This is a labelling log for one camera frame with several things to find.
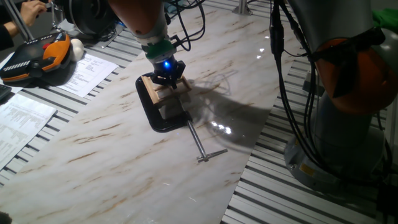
wooden block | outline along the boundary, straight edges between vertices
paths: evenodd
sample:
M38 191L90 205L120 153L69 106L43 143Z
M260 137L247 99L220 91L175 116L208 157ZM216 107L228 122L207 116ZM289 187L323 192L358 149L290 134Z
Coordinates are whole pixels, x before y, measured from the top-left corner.
M175 90L171 86L153 83L150 77L141 76L141 78L154 105L192 90L191 84L184 76L177 80Z

metal post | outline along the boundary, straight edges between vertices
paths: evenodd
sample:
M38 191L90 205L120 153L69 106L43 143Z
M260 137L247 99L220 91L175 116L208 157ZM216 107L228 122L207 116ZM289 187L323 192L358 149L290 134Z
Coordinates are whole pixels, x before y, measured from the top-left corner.
M232 10L232 12L244 16L253 15L253 12L248 8L248 0L239 0L239 6Z
M23 20L21 14L19 13L18 8L15 6L15 3L10 0L1 0L1 2L3 6L6 8L12 21L17 26L19 32L21 33L22 38L24 38L26 42L34 40L32 33L30 33L30 30L25 24L25 21Z

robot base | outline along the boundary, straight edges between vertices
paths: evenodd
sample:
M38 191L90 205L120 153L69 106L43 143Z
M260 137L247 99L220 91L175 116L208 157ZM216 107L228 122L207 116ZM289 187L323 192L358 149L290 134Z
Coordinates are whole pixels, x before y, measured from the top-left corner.
M347 177L370 181L372 173L381 168L382 152L384 150L384 135L382 131L370 128L367 138L358 146L346 150L340 155L342 161L335 161L329 166L342 172ZM284 159L290 173L303 185L324 193L358 190L359 186L342 182L333 175L316 166L303 152L299 142L293 138L287 144Z

paper document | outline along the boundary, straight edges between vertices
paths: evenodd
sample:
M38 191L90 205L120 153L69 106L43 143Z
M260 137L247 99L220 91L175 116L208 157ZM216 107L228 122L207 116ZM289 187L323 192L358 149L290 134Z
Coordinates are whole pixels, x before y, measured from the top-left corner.
M0 170L56 112L55 108L16 94L0 106Z
M11 53L10 55L8 55L8 57L6 57L6 59L4 59L1 63L0 63L0 70L5 66L5 64L10 60L10 58L14 55L14 53ZM24 87L14 87L14 86L10 86L11 87L11 92L13 93L17 93L19 91L21 91Z
M115 63L85 54L83 59L77 63L69 81L58 87L80 97L85 97L118 67Z

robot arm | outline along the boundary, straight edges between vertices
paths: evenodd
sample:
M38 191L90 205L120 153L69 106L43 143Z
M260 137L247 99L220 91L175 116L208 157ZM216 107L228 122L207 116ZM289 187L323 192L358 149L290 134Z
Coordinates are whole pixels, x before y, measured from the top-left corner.
M176 61L176 46L167 35L164 4L161 0L109 0L116 15L142 45L147 59L153 64L152 81L176 88L185 64Z
M370 0L289 3L311 53L324 53L323 58L312 59L340 111L371 114L392 103L398 92L398 53L393 50L398 43L391 31L372 30Z

